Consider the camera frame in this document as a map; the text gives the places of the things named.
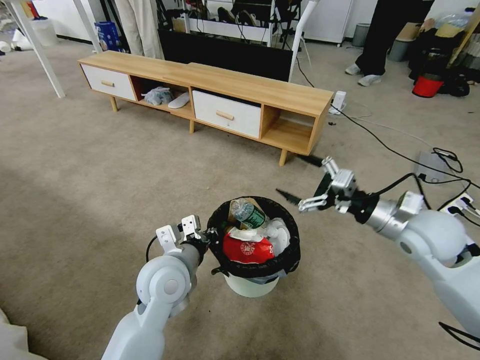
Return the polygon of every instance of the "black screen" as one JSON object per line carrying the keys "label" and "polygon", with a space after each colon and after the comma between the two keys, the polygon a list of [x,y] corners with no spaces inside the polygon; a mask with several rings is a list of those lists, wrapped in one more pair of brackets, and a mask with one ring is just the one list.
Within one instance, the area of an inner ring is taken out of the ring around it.
{"label": "black screen", "polygon": [[288,81],[292,51],[218,37],[158,30],[165,60],[198,63]]}

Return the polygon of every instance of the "black pants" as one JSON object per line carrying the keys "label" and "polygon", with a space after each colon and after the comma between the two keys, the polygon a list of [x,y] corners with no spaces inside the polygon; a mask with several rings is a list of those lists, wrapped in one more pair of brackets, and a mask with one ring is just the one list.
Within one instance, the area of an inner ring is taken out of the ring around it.
{"label": "black pants", "polygon": [[355,64],[365,75],[383,75],[387,51],[422,0],[378,0],[365,40]]}

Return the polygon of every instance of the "white drawer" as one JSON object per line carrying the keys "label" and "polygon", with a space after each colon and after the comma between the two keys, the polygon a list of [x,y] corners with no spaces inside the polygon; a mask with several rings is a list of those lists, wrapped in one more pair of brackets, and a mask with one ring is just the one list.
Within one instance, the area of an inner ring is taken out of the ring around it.
{"label": "white drawer", "polygon": [[193,93],[195,117],[206,123],[258,138],[260,106],[211,95],[198,90]]}
{"label": "white drawer", "polygon": [[84,64],[81,64],[81,68],[92,89],[120,98],[135,100],[135,94],[127,74]]}

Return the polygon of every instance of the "beige carpet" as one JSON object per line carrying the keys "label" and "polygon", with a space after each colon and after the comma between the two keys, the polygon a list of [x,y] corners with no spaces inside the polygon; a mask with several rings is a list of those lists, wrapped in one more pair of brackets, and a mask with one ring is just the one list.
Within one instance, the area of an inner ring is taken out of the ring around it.
{"label": "beige carpet", "polygon": [[[480,182],[480,88],[466,98],[411,94],[404,63],[361,88],[343,73],[352,48],[309,43],[318,86],[348,93],[346,112],[454,150]],[[30,349],[52,360],[99,359],[135,306],[135,281],[154,230],[198,214],[205,225],[241,195],[285,204],[275,188],[313,194],[323,173],[280,150],[88,90],[76,60],[85,44],[63,41],[48,57],[67,97],[58,99],[33,52],[0,57],[0,308],[28,327]],[[304,84],[298,69],[294,81]],[[412,169],[342,117],[325,124],[314,153],[353,169],[375,191]],[[371,126],[409,156],[428,146]],[[459,183],[426,188],[440,205]],[[408,182],[391,191],[397,198]],[[478,197],[478,191],[472,195]],[[165,359],[476,359],[441,330],[456,325],[416,264],[386,239],[334,210],[299,215],[302,260],[268,296],[234,294],[209,253],[190,307],[169,321]],[[475,239],[480,231],[466,226]],[[160,254],[158,246],[153,254]]]}

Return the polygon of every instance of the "wooden drawer handle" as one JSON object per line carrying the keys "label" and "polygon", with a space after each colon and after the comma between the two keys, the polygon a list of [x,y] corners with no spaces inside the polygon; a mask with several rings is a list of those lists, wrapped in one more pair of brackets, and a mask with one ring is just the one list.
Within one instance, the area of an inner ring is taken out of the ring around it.
{"label": "wooden drawer handle", "polygon": [[233,115],[227,114],[226,112],[223,112],[223,111],[217,110],[215,114],[230,121],[233,121],[234,119]]}
{"label": "wooden drawer handle", "polygon": [[111,87],[111,88],[114,88],[114,87],[115,87],[115,84],[114,84],[113,82],[111,82],[111,81],[102,80],[102,81],[100,81],[100,82],[101,82],[103,85],[105,85],[105,86],[109,86],[109,87]]}

